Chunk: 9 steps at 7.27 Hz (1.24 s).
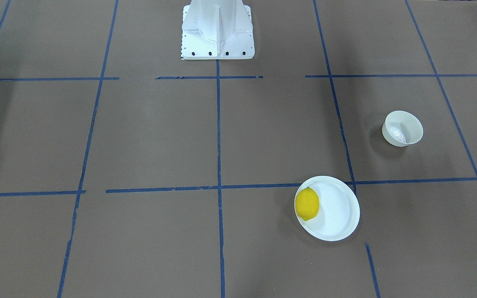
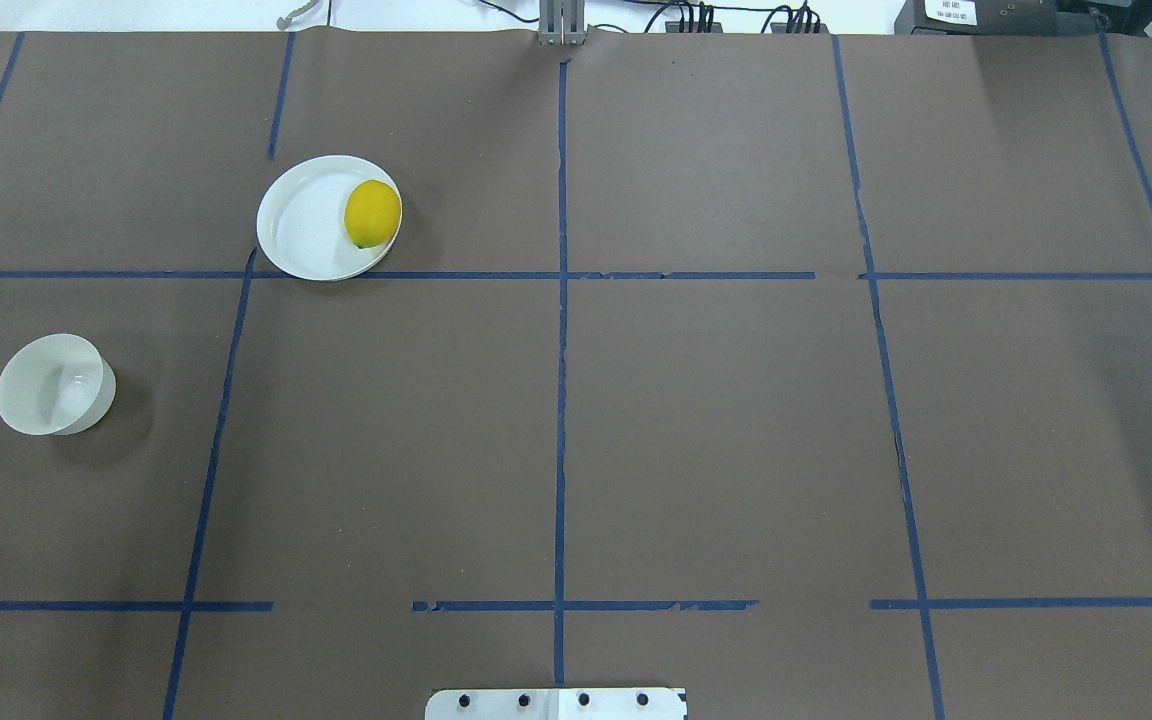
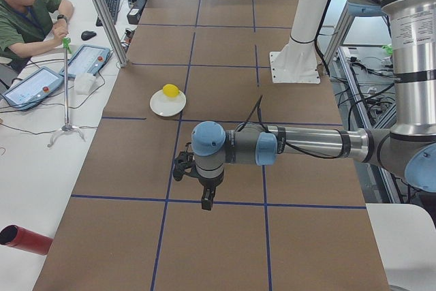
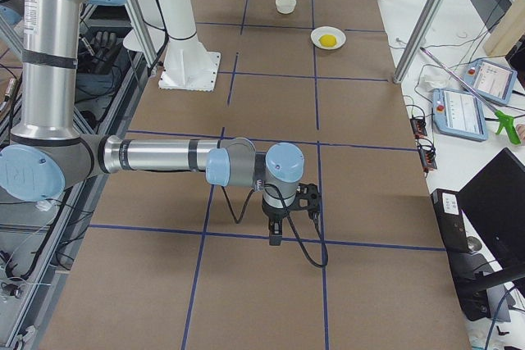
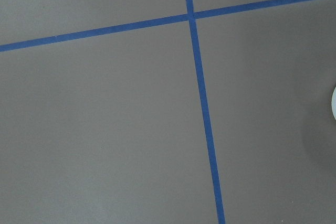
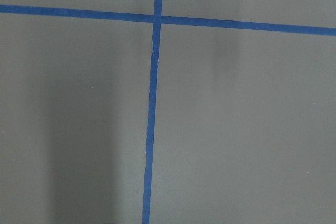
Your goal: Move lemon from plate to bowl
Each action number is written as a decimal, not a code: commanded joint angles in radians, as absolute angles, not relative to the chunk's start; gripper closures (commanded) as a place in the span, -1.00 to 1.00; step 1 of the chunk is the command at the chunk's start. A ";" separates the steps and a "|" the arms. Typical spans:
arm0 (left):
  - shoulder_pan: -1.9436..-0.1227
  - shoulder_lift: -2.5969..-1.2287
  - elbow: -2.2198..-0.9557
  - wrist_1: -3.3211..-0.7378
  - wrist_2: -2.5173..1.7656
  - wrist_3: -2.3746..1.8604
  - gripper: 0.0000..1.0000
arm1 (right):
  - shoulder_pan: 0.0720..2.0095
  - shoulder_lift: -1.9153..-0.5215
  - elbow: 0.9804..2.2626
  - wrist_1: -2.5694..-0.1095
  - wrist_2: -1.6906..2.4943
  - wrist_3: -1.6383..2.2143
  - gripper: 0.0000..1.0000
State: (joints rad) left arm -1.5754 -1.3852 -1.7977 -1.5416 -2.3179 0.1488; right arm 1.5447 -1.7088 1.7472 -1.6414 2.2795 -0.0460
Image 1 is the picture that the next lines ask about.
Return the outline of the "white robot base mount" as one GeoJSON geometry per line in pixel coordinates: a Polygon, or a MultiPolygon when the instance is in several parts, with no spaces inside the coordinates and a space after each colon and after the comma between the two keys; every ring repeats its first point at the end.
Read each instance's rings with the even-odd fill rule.
{"type": "Polygon", "coordinates": [[[252,59],[251,8],[241,0],[192,0],[182,11],[181,58],[252,59]]]}

